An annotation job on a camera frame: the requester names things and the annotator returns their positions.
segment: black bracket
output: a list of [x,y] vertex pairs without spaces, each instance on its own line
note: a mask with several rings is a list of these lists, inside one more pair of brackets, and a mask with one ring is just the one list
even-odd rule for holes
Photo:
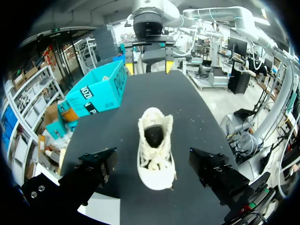
[[77,213],[80,205],[88,204],[97,187],[104,187],[115,170],[118,154],[116,148],[111,148],[94,154],[85,153],[79,160],[81,163],[58,181],[59,186],[43,174],[28,180],[22,191],[29,206],[44,212],[60,206],[66,215]]
[[174,61],[174,53],[173,53],[173,45],[175,41],[171,36],[167,35],[152,35],[147,36],[147,38],[139,39],[135,41],[130,41],[124,43],[125,47],[125,63],[133,63],[133,47],[134,46],[144,46],[144,45],[151,45],[152,43],[165,43],[165,67],[167,61]]
[[249,213],[253,210],[252,206],[257,209],[257,205],[266,199],[270,201],[275,193],[274,189],[267,189],[269,172],[249,185],[250,180],[236,171],[229,164],[229,158],[222,153],[211,154],[191,148],[189,163],[203,186],[210,186],[220,204],[228,205],[230,208],[231,211],[224,218],[225,221]]

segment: computer monitor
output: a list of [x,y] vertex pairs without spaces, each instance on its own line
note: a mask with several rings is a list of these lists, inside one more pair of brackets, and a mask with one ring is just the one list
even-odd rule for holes
[[271,60],[265,59],[264,64],[269,72],[272,72],[273,62]]
[[229,37],[228,38],[228,46],[227,46],[228,50],[246,57],[246,52],[247,52],[247,42],[239,40],[239,39],[235,39],[233,37]]

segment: teal cardboard box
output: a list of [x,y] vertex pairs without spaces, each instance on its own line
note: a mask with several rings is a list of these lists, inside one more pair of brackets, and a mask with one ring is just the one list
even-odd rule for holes
[[66,100],[79,117],[115,109],[121,105],[126,80],[123,61],[112,62],[90,71]]
[[64,99],[57,102],[57,108],[58,108],[58,112],[62,114],[63,112],[67,111],[71,107],[67,102],[67,100]]
[[46,129],[55,140],[67,133],[63,119],[58,112],[57,103],[47,107],[44,116]]

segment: ceiling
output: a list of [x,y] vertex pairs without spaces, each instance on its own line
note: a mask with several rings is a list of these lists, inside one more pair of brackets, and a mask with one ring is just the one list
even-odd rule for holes
[[[271,26],[259,25],[277,43],[288,46],[288,39],[277,17],[259,0],[171,0],[180,10],[242,6],[254,16],[263,18],[261,8],[267,12]],[[63,27],[99,27],[106,23],[124,20],[131,13],[132,0],[59,0],[35,21],[28,36]]]

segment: black tabletop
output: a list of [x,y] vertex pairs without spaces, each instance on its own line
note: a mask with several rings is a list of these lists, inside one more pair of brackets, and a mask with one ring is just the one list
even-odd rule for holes
[[[178,48],[174,48],[174,52],[178,54],[184,54],[183,51],[180,51]],[[186,58],[187,61],[192,59],[192,55],[187,55],[187,56],[178,56],[174,54],[174,58]],[[160,62],[162,60],[165,60],[165,48],[160,48],[160,49],[155,49],[155,50],[148,50],[145,51],[143,57],[142,57],[142,62],[147,63],[147,64],[154,64],[157,62]]]
[[[149,107],[174,118],[172,153],[178,179],[174,190],[154,191],[141,182],[137,172],[139,133],[137,122]],[[225,135],[205,102],[180,71],[147,73],[127,79],[118,109],[79,119],[67,148],[62,175],[78,164],[85,152],[118,148],[118,164],[109,177],[104,195],[121,199],[121,225],[222,224],[229,212],[212,190],[204,188],[188,163],[189,148],[220,153],[237,168]]]

